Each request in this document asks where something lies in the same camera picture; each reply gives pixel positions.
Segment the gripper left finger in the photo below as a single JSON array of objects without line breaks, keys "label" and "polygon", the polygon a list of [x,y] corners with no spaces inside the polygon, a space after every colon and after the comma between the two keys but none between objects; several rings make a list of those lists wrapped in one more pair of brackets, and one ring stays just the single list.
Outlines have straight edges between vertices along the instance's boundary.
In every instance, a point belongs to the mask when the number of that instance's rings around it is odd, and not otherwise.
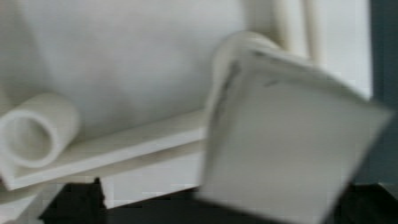
[{"label": "gripper left finger", "polygon": [[70,183],[40,215],[45,224],[107,224],[106,194],[100,179]]}]

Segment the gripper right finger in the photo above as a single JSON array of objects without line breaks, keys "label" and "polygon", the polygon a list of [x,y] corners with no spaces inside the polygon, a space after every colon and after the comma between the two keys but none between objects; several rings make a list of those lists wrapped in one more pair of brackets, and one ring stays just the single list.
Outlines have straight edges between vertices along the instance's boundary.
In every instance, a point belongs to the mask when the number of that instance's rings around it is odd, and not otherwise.
[{"label": "gripper right finger", "polygon": [[353,185],[340,198],[335,224],[398,224],[398,199],[381,185]]}]

